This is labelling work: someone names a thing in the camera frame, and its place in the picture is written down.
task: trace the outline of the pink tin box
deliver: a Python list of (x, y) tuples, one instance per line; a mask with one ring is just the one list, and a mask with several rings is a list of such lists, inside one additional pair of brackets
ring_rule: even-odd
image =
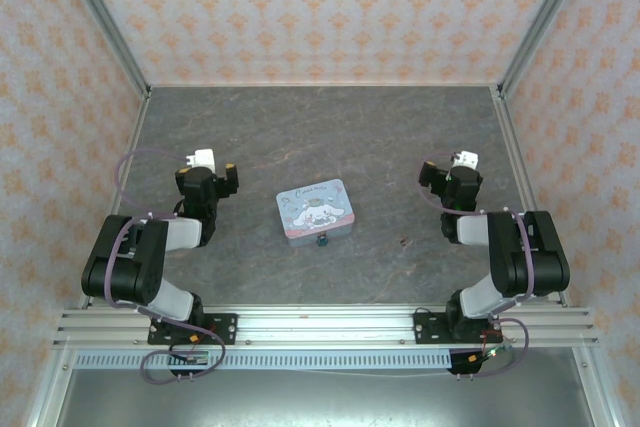
[(276, 202), (292, 247), (314, 242), (324, 246), (353, 230), (355, 215), (339, 179), (280, 192)]

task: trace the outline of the wall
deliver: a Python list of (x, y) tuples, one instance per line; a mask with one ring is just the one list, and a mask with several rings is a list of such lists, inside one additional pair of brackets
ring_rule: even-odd
[(0, 424), (19, 426), (140, 98), (82, 0), (0, 5)]
[(542, 0), (106, 0), (151, 84), (497, 83)]
[(640, 0), (566, 0), (509, 100), (542, 208), (640, 419)]

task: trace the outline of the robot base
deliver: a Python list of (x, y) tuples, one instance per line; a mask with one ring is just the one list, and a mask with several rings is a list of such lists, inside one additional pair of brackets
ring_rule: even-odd
[[(237, 314), (205, 314), (200, 297), (194, 294), (193, 309), (185, 323), (195, 325), (217, 334), (225, 345), (235, 345), (238, 330)], [(218, 343), (208, 335), (202, 335), (193, 330), (183, 329), (167, 322), (151, 320), (147, 343), (149, 345), (217, 345)]]
[(502, 334), (495, 333), (486, 319), (467, 319), (462, 315), (460, 292), (455, 292), (443, 313), (418, 312), (413, 314), (413, 332), (416, 344), (498, 344)]

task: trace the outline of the floral wallpaper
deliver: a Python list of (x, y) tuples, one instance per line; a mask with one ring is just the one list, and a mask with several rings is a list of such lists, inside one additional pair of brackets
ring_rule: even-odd
[(497, 83), (543, 0), (106, 0), (152, 85)]
[(140, 104), (82, 0), (0, 0), (0, 424), (31, 408)]
[(640, 0), (566, 0), (509, 99), (530, 178), (640, 419)]

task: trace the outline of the enclosure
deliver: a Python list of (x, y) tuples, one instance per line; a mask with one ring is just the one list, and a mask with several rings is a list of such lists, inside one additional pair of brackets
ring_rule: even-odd
[[(635, 425), (639, 1), (3, 0), (3, 417)], [(237, 166), (208, 245), (164, 260), (205, 312), (238, 315), (229, 363), (193, 385), (134, 379), (149, 319), (79, 288), (105, 216), (141, 212), (113, 185), (136, 148)], [(522, 364), (473, 383), (412, 320), (489, 273), (417, 183), (461, 150), (479, 155), (478, 209), (549, 211), (571, 268), (567, 291), (509, 311)], [(137, 155), (124, 193), (170, 212), (183, 166)], [(333, 179), (353, 232), (289, 246), (276, 195)]]

